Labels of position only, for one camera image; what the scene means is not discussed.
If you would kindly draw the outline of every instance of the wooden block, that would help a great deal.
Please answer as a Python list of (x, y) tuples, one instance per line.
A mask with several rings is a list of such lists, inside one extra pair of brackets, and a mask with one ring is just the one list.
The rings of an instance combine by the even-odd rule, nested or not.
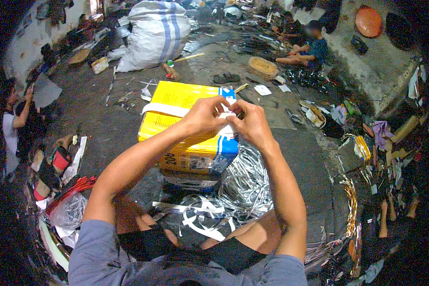
[(266, 82), (270, 82), (278, 75), (278, 67), (276, 64), (269, 62), (260, 57), (251, 57), (248, 61), (249, 66), (246, 70), (258, 77), (261, 77)]

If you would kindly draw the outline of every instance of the purple cloth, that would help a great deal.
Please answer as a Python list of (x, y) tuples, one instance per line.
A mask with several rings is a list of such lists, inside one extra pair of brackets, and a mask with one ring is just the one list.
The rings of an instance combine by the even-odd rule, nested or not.
[(393, 133), (389, 132), (387, 129), (387, 121), (375, 121), (373, 124), (373, 133), (375, 133), (375, 147), (378, 147), (380, 150), (385, 150), (386, 140), (383, 138), (383, 135), (391, 138), (394, 136)]

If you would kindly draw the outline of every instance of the cardboard box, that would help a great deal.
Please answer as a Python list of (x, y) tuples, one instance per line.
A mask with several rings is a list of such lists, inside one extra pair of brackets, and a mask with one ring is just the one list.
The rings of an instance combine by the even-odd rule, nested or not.
[[(159, 82), (151, 103), (190, 109), (197, 99), (222, 95), (235, 100), (235, 91), (178, 82)], [(144, 115), (138, 141), (152, 137), (181, 120), (156, 111)], [(220, 174), (238, 154), (238, 136), (227, 137), (214, 132), (189, 137), (173, 147), (158, 163), (162, 169), (197, 174)]]

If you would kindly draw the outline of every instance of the gray shirt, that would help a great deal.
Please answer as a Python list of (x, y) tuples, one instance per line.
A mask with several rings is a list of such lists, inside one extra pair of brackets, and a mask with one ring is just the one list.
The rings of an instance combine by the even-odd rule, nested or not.
[(258, 264), (234, 275), (211, 261), (207, 266), (164, 267), (166, 256), (148, 262), (120, 262), (114, 225), (102, 220), (82, 223), (80, 236), (70, 256), (70, 285), (307, 285), (302, 261), (291, 255), (268, 255)]

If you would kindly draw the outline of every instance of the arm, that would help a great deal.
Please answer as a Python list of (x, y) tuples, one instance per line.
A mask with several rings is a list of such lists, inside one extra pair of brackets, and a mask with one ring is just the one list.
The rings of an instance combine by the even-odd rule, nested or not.
[(306, 52), (306, 51), (308, 51), (309, 49), (310, 49), (310, 46), (309, 46), (309, 45), (305, 45), (305, 46), (303, 46), (303, 47), (298, 48), (298, 49), (297, 49), (297, 52)]
[(222, 96), (197, 100), (188, 114), (179, 122), (135, 144), (114, 159), (97, 179), (87, 203), (83, 221), (103, 220), (114, 224), (114, 197), (136, 185), (165, 151), (189, 136), (205, 134), (227, 125), (227, 121), (218, 118), (219, 113), (215, 112), (215, 107), (223, 111), (221, 103), (229, 106), (229, 102)]
[(26, 103), (24, 105), (24, 109), (20, 115), (15, 117), (13, 120), (13, 128), (20, 128), (26, 124), (27, 117), (29, 116), (30, 103), (32, 101), (33, 87), (34, 84), (32, 83), (32, 85), (26, 91)]
[(243, 120), (234, 116), (226, 118), (235, 126), (245, 140), (255, 145), (262, 153), (271, 182), (274, 209), (277, 217), (284, 222), (286, 231), (275, 251), (276, 255), (291, 255), (301, 261), (306, 252), (306, 209), (296, 179), (289, 169), (280, 146), (269, 128), (262, 107), (239, 100), (229, 108), (243, 110)]
[(298, 55), (297, 57), (299, 57), (302, 60), (310, 60), (310, 61), (313, 61), (316, 59), (316, 57), (314, 55), (308, 55), (308, 56)]
[(380, 226), (380, 232), (378, 233), (379, 238), (388, 237), (388, 225), (386, 224), (386, 215), (388, 213), (388, 203), (386, 200), (382, 204), (382, 220)]

